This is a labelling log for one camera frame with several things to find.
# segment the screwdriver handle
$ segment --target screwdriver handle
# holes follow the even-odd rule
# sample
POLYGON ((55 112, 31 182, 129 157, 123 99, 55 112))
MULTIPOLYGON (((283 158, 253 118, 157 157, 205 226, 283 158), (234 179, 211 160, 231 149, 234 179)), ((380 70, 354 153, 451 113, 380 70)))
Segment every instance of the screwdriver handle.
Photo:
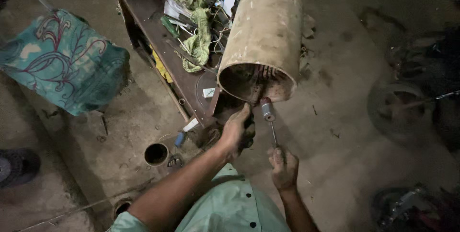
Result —
POLYGON ((165 28, 169 31, 174 39, 179 38, 179 32, 176 31, 173 24, 169 21, 169 18, 166 16, 162 16, 160 18, 161 23, 165 26, 165 28))

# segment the dusty floor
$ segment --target dusty floor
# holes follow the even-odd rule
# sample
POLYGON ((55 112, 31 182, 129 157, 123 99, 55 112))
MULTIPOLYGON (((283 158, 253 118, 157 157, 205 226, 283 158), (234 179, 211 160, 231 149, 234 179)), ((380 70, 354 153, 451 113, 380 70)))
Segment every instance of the dusty floor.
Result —
MULTIPOLYGON (((115 0, 49 1, 55 7, 84 17, 99 33, 130 50, 123 20, 115 10, 115 0)), ((366 29, 358 16, 364 7, 374 7, 398 18, 410 32, 418 33, 441 29, 446 21, 459 19, 458 11, 448 0, 302 1, 304 11, 316 19, 315 39, 305 41, 314 53, 303 59, 309 67, 302 72, 295 96, 275 104, 276 128, 279 141, 300 158, 299 188, 319 228, 331 232, 369 231, 372 229, 369 201, 378 189, 410 186, 416 182, 432 188, 452 188, 458 182, 457 162, 433 133, 427 132, 424 145, 401 148, 381 136, 369 121, 366 112, 369 89, 374 81, 388 74, 385 51, 402 34, 392 24, 377 18, 370 18, 371 28, 368 25, 366 29)), ((35 0, 10 0, 8 7, 0 12, 0 38, 13 37, 43 12, 35 0)), ((2 79, 6 85, 0 87, 0 101, 4 106, 0 117, 17 119, 10 125, 0 126, 2 147, 3 144, 21 147, 24 142, 15 140, 11 134, 15 130, 25 132, 27 123, 35 123, 34 129, 47 130, 49 134, 49 137, 35 139, 40 141, 37 150, 52 152, 40 156, 50 163, 54 163, 53 158, 60 159, 59 156, 63 160, 43 168, 39 179, 18 187, 16 194, 11 194, 11 190, 0 191, 0 217, 15 220, 8 223, 6 231, 31 225, 85 201, 100 200, 148 179, 156 181, 167 172, 149 170, 142 153, 162 136, 175 134, 184 122, 153 70, 147 68, 135 52, 130 50, 130 54, 132 82, 106 111, 108 135, 89 127, 87 116, 46 118, 45 112, 50 114, 56 107, 27 89, 22 89, 21 96, 27 98, 31 106, 25 99, 7 100, 3 94, 11 91, 7 85, 13 85, 2 79), (14 100, 17 114, 2 113, 11 111, 14 100), (27 110, 30 118, 34 115, 33 109, 41 124, 36 123, 37 117, 34 121, 20 121, 23 111, 27 110), (98 136, 105 136, 106 140, 98 140, 98 136), (53 178, 56 170, 65 171, 53 178), (49 195, 51 187, 55 195, 64 195, 64 185, 77 188, 70 192, 70 200, 62 201, 49 195), (27 197, 28 192, 35 192, 35 197, 27 197), (26 203, 37 207, 22 207, 26 203)), ((257 114, 260 109, 254 112, 255 144, 242 154, 235 166, 281 206, 270 180, 270 164, 265 154, 271 143, 271 137, 267 136, 269 129, 257 114)), ((63 220, 58 226, 47 224, 41 229, 81 231, 80 224, 84 223, 87 227, 84 230, 98 231, 98 223, 104 228, 110 225, 111 208, 111 204, 95 208, 98 221, 91 219, 91 214, 82 213, 63 220)))

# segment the rusty metal cylinder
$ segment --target rusty metal cylinder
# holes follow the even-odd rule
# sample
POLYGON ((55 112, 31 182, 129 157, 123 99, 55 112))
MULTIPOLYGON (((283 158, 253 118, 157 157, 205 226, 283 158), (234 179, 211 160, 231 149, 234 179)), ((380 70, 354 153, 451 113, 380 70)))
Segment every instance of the rusty metal cylinder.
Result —
POLYGON ((301 0, 241 0, 218 83, 244 101, 288 100, 297 87, 302 38, 301 0))

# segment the yellow cloth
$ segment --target yellow cloth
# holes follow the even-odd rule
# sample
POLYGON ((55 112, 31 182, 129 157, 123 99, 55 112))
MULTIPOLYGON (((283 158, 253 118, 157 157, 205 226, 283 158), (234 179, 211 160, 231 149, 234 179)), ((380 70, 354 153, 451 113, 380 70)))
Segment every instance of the yellow cloth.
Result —
POLYGON ((151 45, 150 45, 150 48, 152 49, 153 58, 155 58, 156 68, 158 69, 160 74, 166 79, 166 81, 168 81, 168 83, 172 83, 173 79, 169 75, 169 73, 166 70, 165 66, 163 65, 163 63, 161 62, 160 58, 158 57, 157 53, 155 52, 155 50, 153 49, 153 47, 151 45))

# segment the wheel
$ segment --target wheel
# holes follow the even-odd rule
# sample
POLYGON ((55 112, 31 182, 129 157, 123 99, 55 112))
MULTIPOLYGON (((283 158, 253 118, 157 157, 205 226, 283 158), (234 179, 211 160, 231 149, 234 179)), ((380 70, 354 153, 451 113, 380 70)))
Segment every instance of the wheel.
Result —
POLYGON ((407 139, 431 124, 435 104, 425 99, 422 91, 410 83, 374 85, 368 97, 369 118, 382 134, 407 139))

